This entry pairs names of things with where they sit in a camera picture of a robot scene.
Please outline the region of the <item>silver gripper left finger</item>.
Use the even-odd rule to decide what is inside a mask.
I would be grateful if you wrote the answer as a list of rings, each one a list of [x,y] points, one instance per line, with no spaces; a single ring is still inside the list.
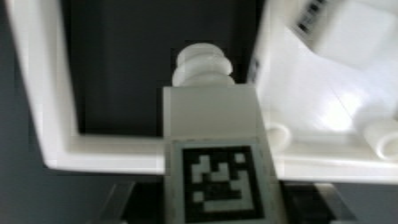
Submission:
[[[112,186],[107,196],[105,204],[100,209],[98,216],[91,219],[87,224],[128,224],[123,218],[128,201],[135,189],[135,183],[127,182]]]

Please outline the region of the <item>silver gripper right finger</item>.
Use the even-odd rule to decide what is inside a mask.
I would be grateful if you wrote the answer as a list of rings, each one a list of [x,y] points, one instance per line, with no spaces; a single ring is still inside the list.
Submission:
[[[361,224],[331,183],[285,182],[290,224]]]

